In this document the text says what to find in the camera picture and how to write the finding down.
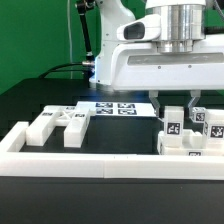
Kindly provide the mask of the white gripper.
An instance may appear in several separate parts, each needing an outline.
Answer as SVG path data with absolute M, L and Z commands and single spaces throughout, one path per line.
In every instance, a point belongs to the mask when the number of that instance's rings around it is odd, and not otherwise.
M 206 0 L 146 0 L 145 8 L 143 18 L 117 29 L 112 87 L 148 90 L 158 118 L 159 90 L 191 90 L 192 118 L 200 90 L 224 89 L 224 34 L 204 33 Z

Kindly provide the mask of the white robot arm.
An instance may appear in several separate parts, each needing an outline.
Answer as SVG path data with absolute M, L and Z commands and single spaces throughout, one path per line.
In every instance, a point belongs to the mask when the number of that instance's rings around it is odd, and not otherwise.
M 81 16 L 98 7 L 101 50 L 87 48 L 89 84 L 107 91 L 147 91 L 155 108 L 161 91 L 188 90 L 189 108 L 203 90 L 224 89 L 224 34 L 205 32 L 204 12 L 216 0 L 143 0 L 137 19 L 121 0 L 81 0 Z

